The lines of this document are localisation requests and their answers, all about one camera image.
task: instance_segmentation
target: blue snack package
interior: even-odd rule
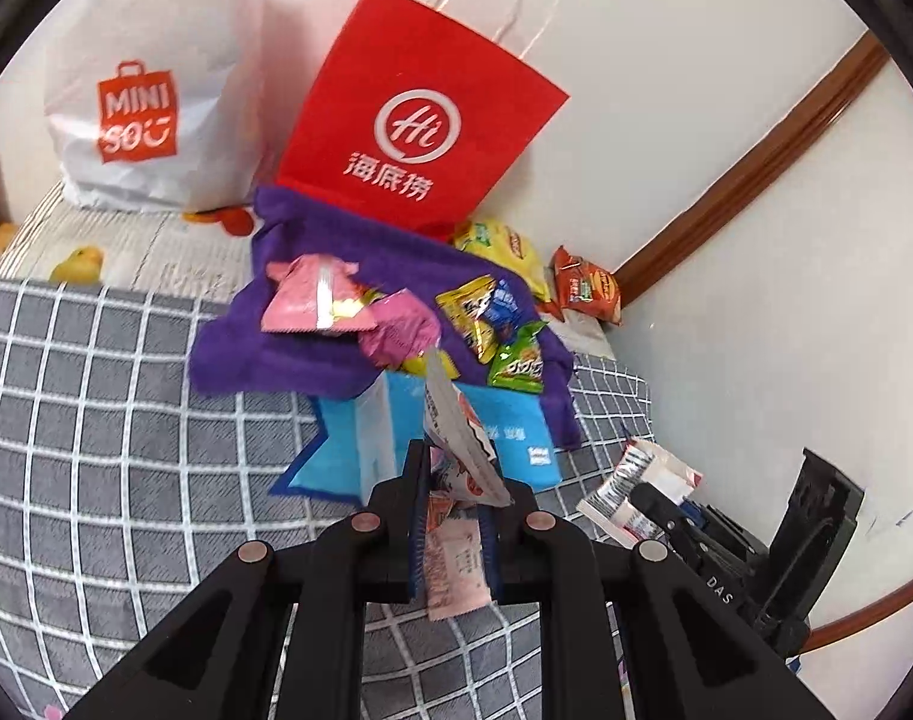
[[[480,318],[497,331],[503,343],[516,335],[517,328],[522,322],[522,314],[509,285],[503,279],[497,282],[490,304]]]

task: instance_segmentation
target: gray grid cloth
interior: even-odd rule
[[[0,682],[27,717],[69,709],[242,541],[310,541],[351,511],[266,494],[316,435],[306,399],[194,395],[187,353],[223,309],[0,281]],[[650,393],[584,355],[570,390],[585,441],[537,500],[600,538],[575,506],[623,453],[621,423],[652,437]],[[535,605],[441,623],[420,602],[367,608],[364,720],[534,720],[539,693]]]

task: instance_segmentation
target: white wall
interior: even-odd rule
[[[268,4],[268,131],[276,146],[355,1]],[[489,30],[510,2],[456,0],[454,12]],[[511,35],[511,49],[532,33],[541,2],[525,2],[530,18]],[[57,177],[40,113],[52,27],[37,30],[0,83],[2,169],[17,218]],[[488,207],[545,254],[565,242],[616,268],[753,146],[862,31],[840,0],[561,0],[528,59],[573,98]]]
[[[624,316],[611,341],[704,500],[768,541],[804,446],[866,488],[816,625],[913,578],[913,93],[895,65]]]
[[[837,720],[871,720],[913,665],[913,603],[800,662],[800,679]]]

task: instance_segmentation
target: purple towel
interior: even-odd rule
[[[525,320],[538,319],[530,290],[516,274],[428,238],[367,220],[282,187],[257,191],[255,208],[265,225],[253,239],[256,277],[234,298],[224,317],[200,328],[190,357],[190,380],[204,395],[239,391],[296,391],[343,400],[359,395],[379,371],[359,351],[353,334],[274,335],[260,330],[275,285],[266,277],[269,262],[290,262],[301,254],[326,252],[359,263],[355,279],[385,293],[409,289],[436,309],[443,326],[442,346],[468,384],[486,384],[479,365],[436,295],[492,274],[506,279]],[[543,350],[543,413],[558,447],[578,446],[580,433],[567,384],[573,355],[551,332],[539,336]]]

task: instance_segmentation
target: orange snack package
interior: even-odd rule
[[[552,264],[561,308],[620,324],[620,286],[612,274],[571,255],[564,247],[554,252]]]

